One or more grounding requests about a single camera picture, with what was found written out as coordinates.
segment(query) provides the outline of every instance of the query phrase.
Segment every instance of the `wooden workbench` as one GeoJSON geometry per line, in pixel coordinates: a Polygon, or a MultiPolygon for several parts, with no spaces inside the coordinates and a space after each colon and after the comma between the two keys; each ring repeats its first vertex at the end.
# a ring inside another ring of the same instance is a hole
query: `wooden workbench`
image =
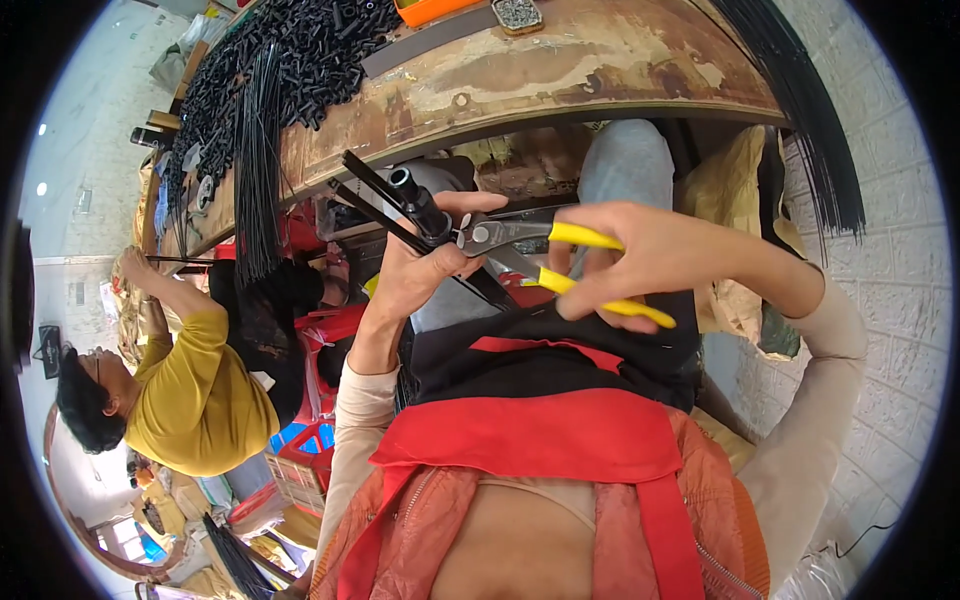
{"type": "MultiPolygon", "coordinates": [[[[723,23],[706,0],[696,0],[723,23]]],[[[318,132],[281,134],[281,200],[322,191],[350,149],[380,167],[440,148],[563,121],[631,117],[735,119],[785,126],[769,88],[732,38],[692,0],[540,0],[546,27],[499,28],[431,50],[329,109],[318,132]]],[[[190,255],[233,233],[228,172],[190,255]]],[[[167,232],[160,251],[179,255],[167,232]]]]}

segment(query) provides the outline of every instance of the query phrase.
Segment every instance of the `orange jacket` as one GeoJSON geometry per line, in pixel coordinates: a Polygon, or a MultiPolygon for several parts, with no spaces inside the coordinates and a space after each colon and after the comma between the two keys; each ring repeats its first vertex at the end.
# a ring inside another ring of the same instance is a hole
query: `orange jacket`
{"type": "MultiPolygon", "coordinates": [[[[733,476],[727,456],[687,414],[655,406],[665,411],[683,461],[676,471],[676,483],[692,525],[692,552],[703,579],[701,597],[767,596],[770,573],[756,513],[750,496],[733,476]]],[[[412,410],[407,409],[400,417],[412,410]]],[[[382,454],[386,445],[389,454],[389,434],[384,442],[378,453],[382,454]]],[[[354,557],[361,559],[354,563],[369,564],[372,572],[372,564],[377,562],[370,598],[428,598],[446,550],[467,513],[478,474],[476,468],[469,467],[411,467],[409,477],[398,485],[390,481],[395,476],[390,466],[377,468],[350,501],[336,535],[318,561],[310,598],[359,597],[345,594],[341,582],[342,578],[357,579],[354,567],[348,565],[350,572],[344,569],[351,552],[362,553],[362,557],[354,557]],[[397,488],[393,500],[387,498],[386,503],[385,486],[397,488]],[[389,518],[377,518],[385,514],[389,518]],[[374,547],[355,547],[371,526],[380,529],[374,547]]],[[[593,597],[668,597],[660,594],[635,486],[597,483],[594,488],[593,597]]]]}

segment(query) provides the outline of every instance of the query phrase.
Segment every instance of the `screw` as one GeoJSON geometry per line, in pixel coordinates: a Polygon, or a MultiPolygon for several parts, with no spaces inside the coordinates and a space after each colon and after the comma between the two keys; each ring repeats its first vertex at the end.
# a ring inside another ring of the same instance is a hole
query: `screw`
{"type": "Polygon", "coordinates": [[[478,226],[473,229],[473,241],[477,244],[483,244],[490,239],[490,231],[487,228],[478,226]]]}

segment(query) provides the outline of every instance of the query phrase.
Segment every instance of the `black cylinder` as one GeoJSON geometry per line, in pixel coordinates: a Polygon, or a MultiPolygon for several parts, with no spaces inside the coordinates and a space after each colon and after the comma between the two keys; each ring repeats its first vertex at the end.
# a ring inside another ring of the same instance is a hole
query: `black cylinder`
{"type": "Polygon", "coordinates": [[[433,248],[450,240],[450,215],[440,210],[425,187],[417,185],[409,169],[395,169],[387,182],[403,199],[404,216],[417,226],[420,239],[433,248]]]}
{"type": "Polygon", "coordinates": [[[173,139],[174,136],[170,133],[155,132],[142,127],[134,127],[130,134],[131,144],[159,148],[160,150],[168,150],[173,145],[173,139]]]}

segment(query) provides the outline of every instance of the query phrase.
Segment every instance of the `yellow-handled pliers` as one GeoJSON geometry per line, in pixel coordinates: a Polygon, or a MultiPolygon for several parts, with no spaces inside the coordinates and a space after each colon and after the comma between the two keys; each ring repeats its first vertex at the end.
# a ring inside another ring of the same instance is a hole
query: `yellow-handled pliers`
{"type": "MultiPolygon", "coordinates": [[[[576,280],[545,269],[527,260],[511,244],[545,237],[551,242],[566,242],[592,248],[608,248],[623,252],[623,244],[614,237],[570,223],[531,223],[527,221],[494,221],[483,213],[464,217],[457,236],[457,245],[464,255],[485,254],[504,267],[533,279],[539,286],[555,294],[565,294],[576,280]]],[[[657,325],[672,329],[677,326],[670,315],[634,300],[614,300],[603,305],[606,310],[628,317],[647,317],[657,325]]]]}

